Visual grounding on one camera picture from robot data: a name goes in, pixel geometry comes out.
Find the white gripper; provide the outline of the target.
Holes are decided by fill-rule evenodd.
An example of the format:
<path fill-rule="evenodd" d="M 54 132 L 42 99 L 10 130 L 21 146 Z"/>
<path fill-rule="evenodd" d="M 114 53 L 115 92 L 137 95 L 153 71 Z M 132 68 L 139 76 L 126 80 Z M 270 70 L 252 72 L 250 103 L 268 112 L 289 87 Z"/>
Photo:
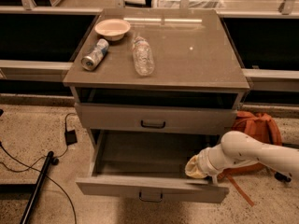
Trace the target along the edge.
<path fill-rule="evenodd" d="M 185 174 L 188 177 L 204 179 L 212 178 L 214 185 L 218 184 L 218 174 L 221 173 L 222 151 L 219 147 L 207 147 L 197 155 L 190 158 L 185 166 Z"/>

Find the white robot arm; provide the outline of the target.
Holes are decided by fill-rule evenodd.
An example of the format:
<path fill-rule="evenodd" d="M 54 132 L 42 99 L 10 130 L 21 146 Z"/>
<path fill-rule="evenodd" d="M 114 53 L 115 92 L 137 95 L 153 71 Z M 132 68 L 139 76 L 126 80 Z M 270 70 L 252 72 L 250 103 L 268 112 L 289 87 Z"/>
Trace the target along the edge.
<path fill-rule="evenodd" d="M 186 176 L 213 180 L 228 168 L 241 168 L 260 163 L 289 178 L 299 178 L 299 150 L 270 145 L 249 135 L 230 131 L 214 147 L 194 155 L 185 166 Z"/>

